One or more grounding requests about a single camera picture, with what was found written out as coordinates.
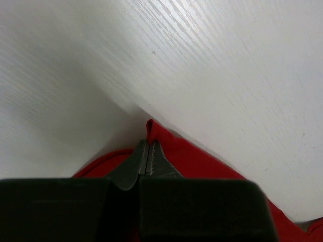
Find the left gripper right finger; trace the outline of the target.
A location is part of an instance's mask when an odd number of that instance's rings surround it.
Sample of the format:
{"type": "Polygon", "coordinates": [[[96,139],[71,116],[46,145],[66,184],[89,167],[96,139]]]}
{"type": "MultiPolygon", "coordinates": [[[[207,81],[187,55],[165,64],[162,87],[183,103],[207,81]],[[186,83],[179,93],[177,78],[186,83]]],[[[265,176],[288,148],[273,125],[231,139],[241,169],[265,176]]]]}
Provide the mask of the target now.
{"type": "Polygon", "coordinates": [[[264,193],[242,179],[185,178],[159,142],[139,178],[141,241],[278,241],[264,193]]]}

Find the red t shirt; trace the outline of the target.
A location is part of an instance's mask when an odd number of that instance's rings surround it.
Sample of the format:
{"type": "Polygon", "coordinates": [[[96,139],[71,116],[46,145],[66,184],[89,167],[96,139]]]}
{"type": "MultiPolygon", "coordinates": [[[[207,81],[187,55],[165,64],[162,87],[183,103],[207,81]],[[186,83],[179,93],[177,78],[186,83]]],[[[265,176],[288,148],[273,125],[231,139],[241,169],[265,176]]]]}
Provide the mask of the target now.
{"type": "MultiPolygon", "coordinates": [[[[151,144],[160,142],[167,160],[185,178],[231,178],[243,176],[185,139],[175,137],[169,130],[150,119],[146,124],[147,138],[151,144]]],[[[80,169],[74,177],[103,177],[117,168],[134,153],[122,149],[105,154],[80,169]]],[[[322,241],[322,219],[313,222],[306,231],[292,222],[271,201],[269,208],[280,241],[322,241]]]]}

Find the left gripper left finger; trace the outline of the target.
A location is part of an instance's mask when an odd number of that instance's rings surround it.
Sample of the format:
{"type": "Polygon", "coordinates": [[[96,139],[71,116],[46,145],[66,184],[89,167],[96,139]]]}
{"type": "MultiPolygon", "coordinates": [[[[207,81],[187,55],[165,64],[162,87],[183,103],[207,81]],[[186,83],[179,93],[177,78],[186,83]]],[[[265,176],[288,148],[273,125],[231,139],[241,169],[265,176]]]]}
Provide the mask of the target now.
{"type": "Polygon", "coordinates": [[[101,178],[1,180],[1,241],[139,241],[138,190],[149,145],[101,178]]]}

